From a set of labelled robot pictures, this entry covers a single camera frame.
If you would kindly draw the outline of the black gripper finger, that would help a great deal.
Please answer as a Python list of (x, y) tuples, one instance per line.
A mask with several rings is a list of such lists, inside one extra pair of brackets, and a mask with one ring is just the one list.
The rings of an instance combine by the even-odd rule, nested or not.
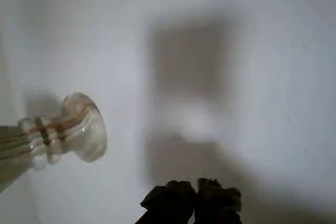
[(235, 187), (223, 188), (218, 180), (199, 178), (195, 223), (241, 224), (242, 195)]
[(171, 180), (155, 186), (140, 203), (146, 212), (140, 223), (188, 223), (196, 191), (188, 181)]

